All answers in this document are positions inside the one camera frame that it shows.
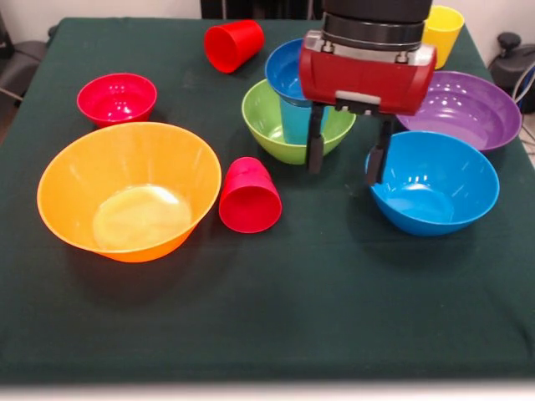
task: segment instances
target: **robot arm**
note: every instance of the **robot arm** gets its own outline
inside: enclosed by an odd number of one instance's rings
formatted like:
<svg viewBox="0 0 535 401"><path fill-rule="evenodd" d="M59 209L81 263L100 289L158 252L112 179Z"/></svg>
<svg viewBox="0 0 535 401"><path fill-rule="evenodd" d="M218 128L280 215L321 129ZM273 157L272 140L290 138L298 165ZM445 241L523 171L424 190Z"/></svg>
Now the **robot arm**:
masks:
<svg viewBox="0 0 535 401"><path fill-rule="evenodd" d="M299 59L304 96L312 100L307 167L319 172L325 105L384 119L371 152L367 181L381 182L395 114L414 114L436 65L422 45L432 0L324 0L324 25L309 31Z"/></svg>

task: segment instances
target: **purple bowl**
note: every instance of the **purple bowl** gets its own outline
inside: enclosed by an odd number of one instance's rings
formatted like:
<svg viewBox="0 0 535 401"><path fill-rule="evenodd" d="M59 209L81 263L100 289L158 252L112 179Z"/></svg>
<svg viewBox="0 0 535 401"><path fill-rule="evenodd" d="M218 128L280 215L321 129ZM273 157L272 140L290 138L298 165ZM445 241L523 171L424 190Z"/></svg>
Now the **purple bowl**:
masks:
<svg viewBox="0 0 535 401"><path fill-rule="evenodd" d="M520 132L520 110L503 90L473 75L439 71L414 116L398 115L409 130L463 140L481 151L511 142Z"/></svg>

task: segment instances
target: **red bowl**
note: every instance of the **red bowl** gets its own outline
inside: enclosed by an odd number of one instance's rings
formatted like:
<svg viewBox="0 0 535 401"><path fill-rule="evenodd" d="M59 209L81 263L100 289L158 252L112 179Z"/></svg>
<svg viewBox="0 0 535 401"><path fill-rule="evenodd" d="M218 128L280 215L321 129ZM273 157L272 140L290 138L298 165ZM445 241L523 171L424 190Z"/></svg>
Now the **red bowl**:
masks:
<svg viewBox="0 0 535 401"><path fill-rule="evenodd" d="M158 91L136 74L109 74L92 80L78 93L78 108L99 127L147 121Z"/></svg>

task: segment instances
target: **table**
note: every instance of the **table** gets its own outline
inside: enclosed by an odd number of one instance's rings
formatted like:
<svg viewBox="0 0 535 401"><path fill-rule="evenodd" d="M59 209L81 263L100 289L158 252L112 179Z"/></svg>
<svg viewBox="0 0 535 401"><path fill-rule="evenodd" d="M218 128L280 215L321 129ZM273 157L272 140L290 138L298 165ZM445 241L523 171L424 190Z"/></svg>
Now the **table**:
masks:
<svg viewBox="0 0 535 401"><path fill-rule="evenodd" d="M454 235L397 231L364 188L377 122L358 118L320 176L283 165L242 121L269 53L318 23L266 21L236 74L204 58L213 21L66 19L0 148L0 381L154 383L535 376L535 175L519 140L489 155L496 207ZM464 29L446 66L489 78ZM66 246L35 204L48 162L94 127L79 89L117 71L154 81L153 120L204 138L223 170L271 172L284 212L255 236L215 209L171 255L124 265Z"/></svg>

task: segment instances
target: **blue cup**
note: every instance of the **blue cup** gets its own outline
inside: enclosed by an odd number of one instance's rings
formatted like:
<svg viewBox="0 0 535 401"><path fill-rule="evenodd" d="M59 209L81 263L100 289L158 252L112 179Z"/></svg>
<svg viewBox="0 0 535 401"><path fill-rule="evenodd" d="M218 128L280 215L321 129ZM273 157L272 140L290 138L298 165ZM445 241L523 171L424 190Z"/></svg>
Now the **blue cup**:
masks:
<svg viewBox="0 0 535 401"><path fill-rule="evenodd" d="M286 42L273 50L266 62L266 79L280 96L283 135L288 144L306 145L312 102L305 99L299 81L299 55L303 40ZM322 129L327 120L324 113Z"/></svg>
<svg viewBox="0 0 535 401"><path fill-rule="evenodd" d="M311 106L297 106L280 98L281 118L283 122L283 136L287 144L306 145L308 138L308 121L310 120ZM321 129L324 129L330 108L325 108L324 118L321 120Z"/></svg>

